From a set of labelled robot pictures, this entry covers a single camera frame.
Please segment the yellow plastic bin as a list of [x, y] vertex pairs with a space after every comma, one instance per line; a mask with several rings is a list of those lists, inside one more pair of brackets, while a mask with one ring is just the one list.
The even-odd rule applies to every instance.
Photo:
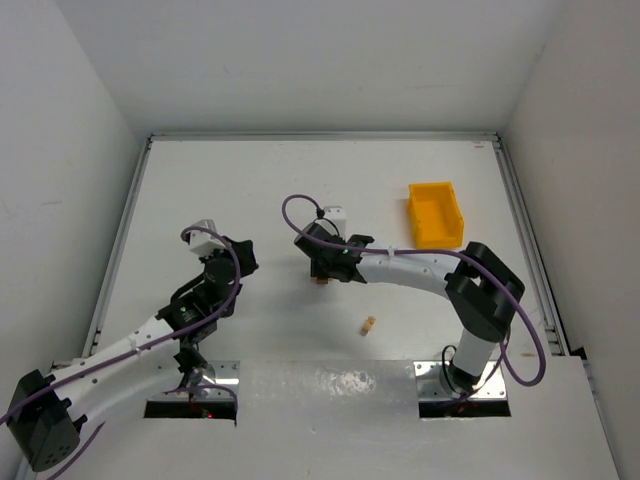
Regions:
[[451, 182], [413, 183], [408, 186], [407, 213], [417, 249], [454, 249], [462, 246], [464, 219]]

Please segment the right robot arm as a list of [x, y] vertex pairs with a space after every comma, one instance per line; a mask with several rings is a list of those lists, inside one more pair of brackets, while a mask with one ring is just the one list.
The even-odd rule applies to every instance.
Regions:
[[444, 254], [389, 253], [371, 236], [345, 240], [320, 221], [309, 224], [294, 245], [312, 263], [312, 273], [343, 283], [391, 284], [433, 293], [450, 301], [462, 335], [440, 374], [443, 388], [467, 396], [479, 383], [493, 351], [510, 331], [524, 284], [484, 244], [471, 242], [460, 259]]

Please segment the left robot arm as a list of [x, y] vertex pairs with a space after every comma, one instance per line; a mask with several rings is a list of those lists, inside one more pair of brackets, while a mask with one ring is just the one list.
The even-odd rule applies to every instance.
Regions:
[[194, 227], [184, 239], [203, 265], [169, 303], [104, 350], [18, 381], [2, 417], [34, 473], [60, 465], [117, 412], [154, 395], [183, 389], [206, 369], [198, 344], [230, 317], [242, 278], [258, 263], [250, 240], [234, 241]]

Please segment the small orange wood block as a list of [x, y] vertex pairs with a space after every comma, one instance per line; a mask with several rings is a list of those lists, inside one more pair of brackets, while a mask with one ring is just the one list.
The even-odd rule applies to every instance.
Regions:
[[369, 316], [363, 323], [361, 330], [360, 330], [360, 334], [363, 336], [366, 336], [369, 334], [369, 332], [371, 331], [371, 329], [373, 328], [373, 326], [376, 323], [376, 318], [373, 316]]

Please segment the white front cover board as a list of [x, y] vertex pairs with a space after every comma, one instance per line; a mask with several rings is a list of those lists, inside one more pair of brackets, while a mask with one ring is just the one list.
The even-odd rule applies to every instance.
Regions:
[[506, 417], [423, 419], [408, 361], [243, 362], [236, 421], [126, 417], [66, 479], [614, 479], [584, 368], [506, 383]]

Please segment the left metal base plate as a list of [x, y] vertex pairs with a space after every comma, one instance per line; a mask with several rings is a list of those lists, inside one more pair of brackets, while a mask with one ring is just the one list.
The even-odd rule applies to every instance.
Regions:
[[198, 367], [188, 381], [188, 388], [197, 399], [232, 401], [239, 390], [239, 364], [214, 361]]

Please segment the metal base plate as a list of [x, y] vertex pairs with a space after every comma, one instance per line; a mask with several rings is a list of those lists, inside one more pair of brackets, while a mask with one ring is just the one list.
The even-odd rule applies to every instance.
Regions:
[[188, 388], [197, 399], [232, 401], [239, 390], [239, 364], [214, 361], [198, 367], [188, 381]]
[[[441, 374], [440, 361], [415, 361], [414, 374], [418, 400], [422, 402], [444, 403], [457, 400], [460, 394], [453, 393]], [[507, 388], [500, 367], [495, 361], [489, 361], [481, 374], [479, 383], [474, 387], [472, 401], [506, 402]]]

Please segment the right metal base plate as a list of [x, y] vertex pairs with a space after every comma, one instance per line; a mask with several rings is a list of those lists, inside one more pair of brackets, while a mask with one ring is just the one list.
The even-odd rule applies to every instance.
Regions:
[[[441, 374], [440, 361], [415, 361], [414, 374], [418, 400], [422, 402], [444, 403], [457, 400], [460, 394], [453, 393]], [[506, 402], [507, 388], [500, 367], [495, 361], [489, 361], [481, 374], [479, 383], [474, 387], [472, 401]]]

